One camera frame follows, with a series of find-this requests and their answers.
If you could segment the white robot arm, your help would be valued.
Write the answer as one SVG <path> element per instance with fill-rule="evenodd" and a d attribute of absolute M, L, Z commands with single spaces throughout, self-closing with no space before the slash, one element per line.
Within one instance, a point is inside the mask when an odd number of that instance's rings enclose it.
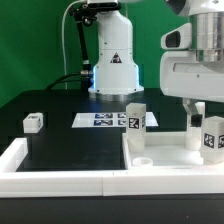
<path fill-rule="evenodd" d="M 120 14 L 123 2 L 137 0 L 79 0 L 72 7 L 76 20 L 98 23 L 99 59 L 93 67 L 90 96 L 123 100 L 143 91 L 133 60 L 133 27 Z M 160 88 L 183 99 L 188 114 L 199 100 L 224 103 L 224 0 L 164 0 L 188 22 L 161 38 Z"/>

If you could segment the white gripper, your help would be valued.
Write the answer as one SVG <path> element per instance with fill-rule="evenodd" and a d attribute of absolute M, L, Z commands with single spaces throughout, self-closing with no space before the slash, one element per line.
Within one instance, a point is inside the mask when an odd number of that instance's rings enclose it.
<path fill-rule="evenodd" d="M 160 88 L 164 95 L 184 98 L 188 126 L 199 128 L 203 115 L 197 100 L 224 103 L 224 62 L 198 62 L 194 51 L 166 52 L 160 61 Z"/>

